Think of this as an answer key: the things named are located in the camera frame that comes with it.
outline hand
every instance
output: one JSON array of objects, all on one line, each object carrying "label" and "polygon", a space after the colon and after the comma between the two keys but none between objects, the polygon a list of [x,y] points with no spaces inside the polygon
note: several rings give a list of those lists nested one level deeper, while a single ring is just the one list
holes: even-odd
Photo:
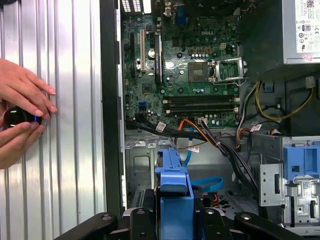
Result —
[{"label": "hand", "polygon": [[49,120],[49,112],[56,113],[58,110],[41,90],[55,94],[50,85],[31,71],[0,58],[0,99]]},{"label": "hand", "polygon": [[[0,104],[0,114],[4,107]],[[4,124],[3,114],[0,127]],[[37,122],[22,122],[14,127],[0,131],[0,169],[7,169],[15,164],[45,130]]]}]

